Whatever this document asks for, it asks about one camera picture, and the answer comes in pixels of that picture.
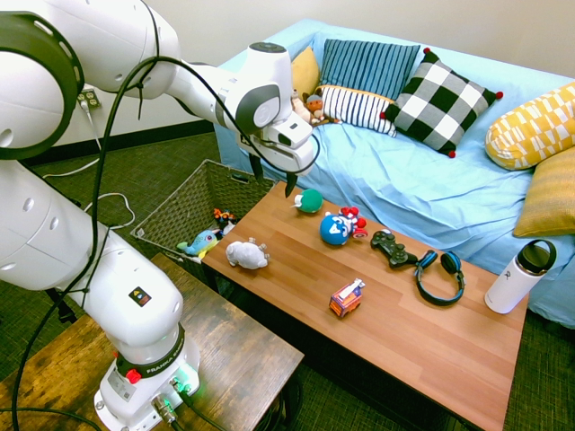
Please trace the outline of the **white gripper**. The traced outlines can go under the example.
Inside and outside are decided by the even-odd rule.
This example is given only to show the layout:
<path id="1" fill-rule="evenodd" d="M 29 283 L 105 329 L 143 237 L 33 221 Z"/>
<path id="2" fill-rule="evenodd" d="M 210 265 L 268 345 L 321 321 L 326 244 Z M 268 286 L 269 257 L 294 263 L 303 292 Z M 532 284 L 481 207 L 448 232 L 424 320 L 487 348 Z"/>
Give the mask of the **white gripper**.
<path id="1" fill-rule="evenodd" d="M 249 161 L 252 173 L 257 181 L 263 180 L 261 160 L 278 171 L 287 172 L 284 194 L 289 198 L 293 192 L 297 175 L 309 173 L 315 160 L 315 144 L 312 139 L 303 144 L 292 146 L 281 142 L 264 141 L 257 136 L 250 135 L 248 138 L 239 136 L 239 146 L 249 153 Z"/>

